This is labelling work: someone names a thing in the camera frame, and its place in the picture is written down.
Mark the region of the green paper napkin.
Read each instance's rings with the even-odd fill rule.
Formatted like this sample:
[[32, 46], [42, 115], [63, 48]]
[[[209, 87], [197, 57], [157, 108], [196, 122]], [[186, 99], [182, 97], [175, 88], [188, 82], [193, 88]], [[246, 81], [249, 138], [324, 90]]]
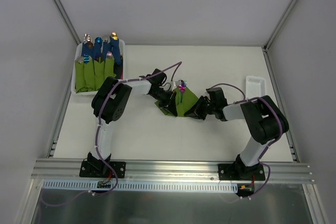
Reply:
[[[188, 111], [192, 106], [194, 106], [197, 101], [198, 101], [198, 97], [189, 89], [186, 88], [186, 91], [183, 94], [183, 100], [182, 103], [178, 102], [178, 98], [179, 98], [179, 89], [176, 88], [174, 91], [176, 91], [176, 109], [177, 109], [177, 117], [185, 117], [184, 113], [186, 111]], [[173, 116], [169, 113], [164, 113], [162, 112], [164, 115], [168, 115], [168, 116]]]

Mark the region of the iridescent fork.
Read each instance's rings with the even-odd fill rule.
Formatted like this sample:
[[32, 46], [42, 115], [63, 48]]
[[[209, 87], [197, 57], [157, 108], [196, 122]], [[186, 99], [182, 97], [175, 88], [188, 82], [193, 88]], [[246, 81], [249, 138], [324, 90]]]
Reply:
[[182, 103], [183, 94], [186, 91], [186, 82], [184, 80], [180, 80], [179, 85], [177, 87], [179, 90], [178, 103]]

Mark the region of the iridescent spoon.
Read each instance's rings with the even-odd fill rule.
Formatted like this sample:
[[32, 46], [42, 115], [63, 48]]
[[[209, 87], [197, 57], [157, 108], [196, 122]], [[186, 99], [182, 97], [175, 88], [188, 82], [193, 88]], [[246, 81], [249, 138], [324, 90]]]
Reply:
[[175, 90], [176, 88], [182, 86], [183, 80], [175, 80], [172, 82], [172, 90]]

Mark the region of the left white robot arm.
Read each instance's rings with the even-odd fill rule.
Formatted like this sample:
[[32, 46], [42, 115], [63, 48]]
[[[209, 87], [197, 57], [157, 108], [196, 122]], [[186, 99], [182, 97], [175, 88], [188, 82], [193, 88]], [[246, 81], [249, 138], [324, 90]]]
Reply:
[[176, 92], [163, 88], [166, 74], [155, 69], [152, 74], [137, 79], [119, 80], [108, 77], [97, 94], [91, 107], [97, 119], [95, 143], [81, 163], [80, 177], [124, 178], [125, 162], [111, 160], [112, 137], [117, 129], [115, 122], [121, 118], [131, 95], [150, 95], [155, 98], [160, 109], [177, 116]]

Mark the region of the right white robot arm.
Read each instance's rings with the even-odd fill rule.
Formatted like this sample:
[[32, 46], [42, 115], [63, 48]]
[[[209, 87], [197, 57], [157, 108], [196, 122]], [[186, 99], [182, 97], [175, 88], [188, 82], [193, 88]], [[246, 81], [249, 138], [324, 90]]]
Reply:
[[206, 91], [208, 96], [201, 96], [184, 113], [185, 117], [205, 120], [208, 115], [214, 115], [223, 122], [244, 120], [250, 132], [250, 139], [236, 160], [230, 165], [218, 164], [219, 179], [265, 180], [260, 159], [271, 145], [288, 132], [286, 117], [268, 95], [228, 104], [222, 88], [209, 88]]

